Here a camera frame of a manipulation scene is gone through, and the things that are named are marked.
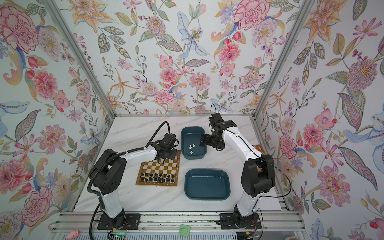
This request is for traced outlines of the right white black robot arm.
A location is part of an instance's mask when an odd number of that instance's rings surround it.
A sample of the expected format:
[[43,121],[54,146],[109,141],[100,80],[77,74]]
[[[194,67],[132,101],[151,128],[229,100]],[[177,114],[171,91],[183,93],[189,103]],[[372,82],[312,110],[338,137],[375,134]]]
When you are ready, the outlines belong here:
[[200,146],[211,146],[220,152],[229,145],[244,164],[241,174],[242,197],[232,213],[220,214],[221,229],[261,229],[256,224],[262,214],[257,206],[262,198],[272,198],[267,193],[276,185],[275,171],[279,168],[275,166],[271,155],[260,152],[244,138],[232,120],[223,120],[218,112],[210,113],[211,132],[201,136]]

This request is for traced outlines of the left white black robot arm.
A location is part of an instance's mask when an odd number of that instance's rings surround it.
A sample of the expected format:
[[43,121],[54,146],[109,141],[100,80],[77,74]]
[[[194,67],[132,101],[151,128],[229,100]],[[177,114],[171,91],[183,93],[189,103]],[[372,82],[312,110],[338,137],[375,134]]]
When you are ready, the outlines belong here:
[[121,205],[118,187],[128,163],[156,161],[163,164],[166,159],[174,160],[179,144],[176,135],[171,133],[170,124],[164,121],[156,129],[144,147],[121,153],[112,149],[105,150],[89,172],[87,191],[95,194],[99,200],[90,221],[89,236],[93,240],[93,225],[98,211],[102,212],[99,227],[108,230],[107,239],[117,230],[137,230],[141,214],[127,214]]

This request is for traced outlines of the wooden chess board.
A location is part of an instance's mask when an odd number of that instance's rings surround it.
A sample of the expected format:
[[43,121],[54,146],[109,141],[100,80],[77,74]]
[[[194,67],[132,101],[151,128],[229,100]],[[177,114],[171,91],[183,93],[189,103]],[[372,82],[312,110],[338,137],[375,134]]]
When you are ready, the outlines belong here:
[[[181,160],[181,151],[177,151],[177,158],[175,160],[165,159],[161,163],[157,161],[149,161],[141,163],[141,167],[137,176],[136,185],[141,186],[163,186],[163,187],[177,187],[179,179],[179,168]],[[161,174],[175,174],[176,182],[171,183],[139,183],[139,176],[141,173],[161,173]]]

